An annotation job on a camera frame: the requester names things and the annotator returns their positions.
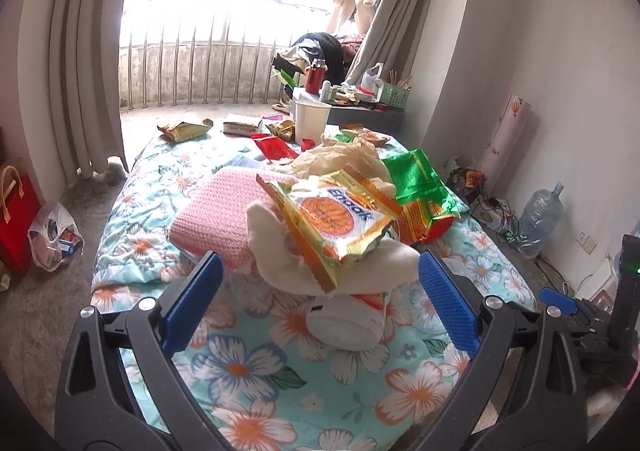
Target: silver screw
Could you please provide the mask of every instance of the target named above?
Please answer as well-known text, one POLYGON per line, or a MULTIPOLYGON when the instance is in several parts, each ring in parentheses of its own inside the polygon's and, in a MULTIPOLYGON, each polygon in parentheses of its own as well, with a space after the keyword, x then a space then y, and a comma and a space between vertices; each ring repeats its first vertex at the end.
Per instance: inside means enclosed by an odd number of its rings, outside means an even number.
POLYGON ((155 306, 156 306, 156 300, 155 298, 152 298, 152 297, 146 297, 144 299, 141 299, 140 302, 138 303, 138 308, 140 310, 151 310, 155 306))
POLYGON ((556 305, 546 307, 546 313, 551 317, 560 317, 562 315, 562 311, 556 305))
POLYGON ((499 308, 502 308, 504 301, 497 296, 487 296, 484 300, 484 304, 489 308, 498 310, 499 308))
POLYGON ((92 306, 86 306, 83 309, 80 310, 80 316, 81 317, 91 317, 92 315, 94 315, 95 312, 95 308, 92 306))

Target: floor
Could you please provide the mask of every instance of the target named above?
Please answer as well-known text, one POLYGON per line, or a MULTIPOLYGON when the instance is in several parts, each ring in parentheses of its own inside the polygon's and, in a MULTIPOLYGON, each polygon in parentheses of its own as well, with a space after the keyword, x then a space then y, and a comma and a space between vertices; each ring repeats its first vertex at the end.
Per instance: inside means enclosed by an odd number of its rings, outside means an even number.
POLYGON ((188 105, 186 102, 178 102, 176 106, 150 105, 148 108, 142 108, 141 105, 136 105, 133 110, 123 108, 120 111, 120 120, 122 121, 124 150, 129 168, 149 139, 159 135, 158 124, 167 124, 188 113, 195 113, 200 119, 217 119, 225 118, 228 114, 262 117, 277 112, 271 108, 271 105, 261 103, 219 105, 209 102, 205 105, 200 102, 188 105))
MULTIPOLYGON (((186 111, 213 119, 230 112, 262 116, 273 110, 268 105, 211 104, 123 110, 122 131, 129 167, 144 145, 158 135, 158 121, 174 120, 186 111)), ((84 237, 83 254, 52 274, 32 265, 27 275, 14 277, 9 290, 0 293, 0 364, 27 407, 51 434, 67 338, 78 311, 89 301, 95 253, 126 177, 122 164, 114 158, 106 173, 79 180, 68 189, 61 202, 84 237)), ((543 273, 532 262, 524 260, 511 247, 499 245, 536 295, 540 288, 548 286, 543 273)), ((553 278, 552 273, 545 272, 553 278)))

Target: electrical outlet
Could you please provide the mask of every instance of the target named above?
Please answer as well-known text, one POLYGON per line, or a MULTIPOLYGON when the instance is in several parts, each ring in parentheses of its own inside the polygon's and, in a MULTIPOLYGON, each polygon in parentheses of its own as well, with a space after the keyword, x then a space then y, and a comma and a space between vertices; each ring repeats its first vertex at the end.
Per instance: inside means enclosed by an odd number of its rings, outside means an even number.
POLYGON ((587 237, 582 248, 587 252, 587 254, 593 253, 593 250, 596 248, 596 240, 591 237, 587 237))
POLYGON ((587 238, 589 238, 589 235, 586 231, 582 230, 576 235, 575 241, 577 241, 582 247, 584 247, 584 243, 587 241, 587 238))

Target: white plastic bag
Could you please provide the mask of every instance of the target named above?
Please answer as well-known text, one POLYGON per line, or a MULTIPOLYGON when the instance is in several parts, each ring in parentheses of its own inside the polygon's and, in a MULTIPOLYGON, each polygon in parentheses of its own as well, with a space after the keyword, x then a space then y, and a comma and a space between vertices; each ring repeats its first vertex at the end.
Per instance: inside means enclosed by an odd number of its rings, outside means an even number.
POLYGON ((53 272, 82 250, 84 239, 62 204, 47 202, 29 227, 31 256, 38 267, 53 272))
POLYGON ((291 164, 276 166, 274 170, 304 179, 310 175, 333 173, 347 164, 367 178, 378 177, 384 182, 391 182, 389 170, 380 160, 373 144, 359 137, 353 139, 353 142, 339 142, 323 135, 322 144, 306 150, 291 164))
POLYGON ((373 95, 377 93, 378 86, 376 85, 376 79, 379 79, 382 75, 382 67, 382 63, 376 63, 375 65, 373 65, 373 67, 365 71, 365 73, 362 75, 362 81, 360 83, 361 92, 369 92, 373 95))

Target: bag handle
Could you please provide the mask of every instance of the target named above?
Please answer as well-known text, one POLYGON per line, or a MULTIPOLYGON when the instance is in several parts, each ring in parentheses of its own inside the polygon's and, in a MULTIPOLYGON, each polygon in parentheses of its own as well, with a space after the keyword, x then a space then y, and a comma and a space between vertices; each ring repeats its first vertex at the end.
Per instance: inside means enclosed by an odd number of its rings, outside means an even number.
POLYGON ((16 180, 18 181, 18 194, 20 198, 24 197, 24 188, 22 187, 22 180, 20 180, 20 174, 18 170, 14 168, 14 166, 7 166, 2 170, 2 174, 0 175, 0 199, 2 199, 2 211, 4 212, 4 222, 8 224, 11 221, 11 215, 9 214, 9 209, 7 209, 6 203, 4 202, 4 176, 9 172, 13 171, 15 173, 16 180))

